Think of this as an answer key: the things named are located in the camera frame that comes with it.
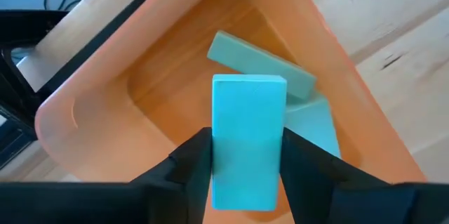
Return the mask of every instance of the wooden surface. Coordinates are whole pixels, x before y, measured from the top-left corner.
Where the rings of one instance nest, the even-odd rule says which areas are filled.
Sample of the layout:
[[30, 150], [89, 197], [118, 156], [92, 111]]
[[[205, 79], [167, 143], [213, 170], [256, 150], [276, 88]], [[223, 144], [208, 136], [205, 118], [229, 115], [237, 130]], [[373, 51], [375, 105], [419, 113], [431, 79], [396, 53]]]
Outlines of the wooden surface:
[[[37, 48], [38, 56], [48, 57], [52, 67], [67, 62], [130, 0], [84, 1]], [[422, 170], [430, 180], [449, 182], [449, 175], [442, 172], [449, 161], [449, 0], [314, 1]], [[52, 74], [42, 73], [47, 65], [36, 69], [25, 62], [23, 69], [35, 72], [28, 78], [36, 79], [33, 87]], [[56, 166], [51, 160], [32, 161], [42, 160], [44, 153], [28, 155], [20, 156], [31, 160], [25, 167], [6, 167], [1, 177], [42, 180], [48, 173], [42, 167]]]

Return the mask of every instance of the light blue block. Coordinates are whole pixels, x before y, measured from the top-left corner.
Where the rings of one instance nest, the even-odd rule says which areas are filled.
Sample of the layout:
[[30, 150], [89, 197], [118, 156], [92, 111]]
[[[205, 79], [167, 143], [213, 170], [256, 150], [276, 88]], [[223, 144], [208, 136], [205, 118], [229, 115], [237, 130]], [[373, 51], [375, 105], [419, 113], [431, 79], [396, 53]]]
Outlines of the light blue block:
[[212, 90], [212, 203], [219, 210], [276, 208], [286, 80], [216, 74]]
[[316, 78], [297, 65], [226, 32], [218, 32], [208, 58], [244, 74], [279, 75], [287, 80], [289, 94], [307, 99]]
[[288, 95], [286, 128], [341, 158], [329, 102], [318, 92], [305, 102]]

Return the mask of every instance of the orange plastic container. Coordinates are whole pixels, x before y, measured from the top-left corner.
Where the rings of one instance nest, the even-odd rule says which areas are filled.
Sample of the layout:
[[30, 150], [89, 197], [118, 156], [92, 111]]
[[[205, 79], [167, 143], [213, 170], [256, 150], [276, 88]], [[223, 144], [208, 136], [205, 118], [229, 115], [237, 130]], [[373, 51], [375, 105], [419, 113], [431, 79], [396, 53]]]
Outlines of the orange plastic container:
[[[210, 126], [206, 58], [222, 29], [297, 63], [333, 110], [342, 158], [389, 182], [424, 176], [311, 0], [146, 0], [39, 108], [50, 156], [88, 181], [129, 181]], [[285, 195], [271, 213], [206, 211], [207, 223], [292, 221]]]

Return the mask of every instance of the rectangular block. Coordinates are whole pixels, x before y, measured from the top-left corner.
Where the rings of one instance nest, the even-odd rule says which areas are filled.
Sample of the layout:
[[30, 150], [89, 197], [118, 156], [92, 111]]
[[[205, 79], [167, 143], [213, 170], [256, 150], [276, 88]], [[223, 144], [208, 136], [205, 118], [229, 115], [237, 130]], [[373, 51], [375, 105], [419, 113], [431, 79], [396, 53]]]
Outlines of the rectangular block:
[[341, 158], [329, 102], [314, 91], [308, 101], [288, 95], [286, 128]]
[[316, 78], [297, 65], [226, 32], [218, 32], [209, 48], [208, 58], [244, 74], [279, 75], [287, 80], [287, 90], [307, 99]]
[[286, 91], [286, 80], [279, 76], [213, 77], [215, 209], [276, 208]]

